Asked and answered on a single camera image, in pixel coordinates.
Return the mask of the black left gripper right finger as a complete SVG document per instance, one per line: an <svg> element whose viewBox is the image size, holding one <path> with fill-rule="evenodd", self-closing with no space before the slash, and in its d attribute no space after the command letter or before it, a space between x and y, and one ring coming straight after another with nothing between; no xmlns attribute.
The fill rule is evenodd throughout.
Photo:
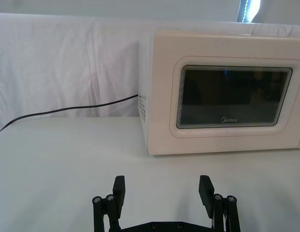
<svg viewBox="0 0 300 232"><path fill-rule="evenodd" d="M213 184L207 175L200 176L199 194L207 215L212 220L212 231L239 232L241 230L236 197L229 195L224 198L220 194L215 194Z"/></svg>

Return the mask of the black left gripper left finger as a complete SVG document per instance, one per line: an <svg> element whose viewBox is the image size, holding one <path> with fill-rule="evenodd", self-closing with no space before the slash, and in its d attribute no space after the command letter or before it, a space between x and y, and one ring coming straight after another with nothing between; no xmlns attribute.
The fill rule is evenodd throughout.
<svg viewBox="0 0 300 232"><path fill-rule="evenodd" d="M115 178L112 194L107 195L105 198L96 196L92 199L93 222L95 232L105 231L105 215L107 215L109 219L109 231L121 231L119 219L121 216L125 193L125 177L123 175L120 175Z"/></svg>

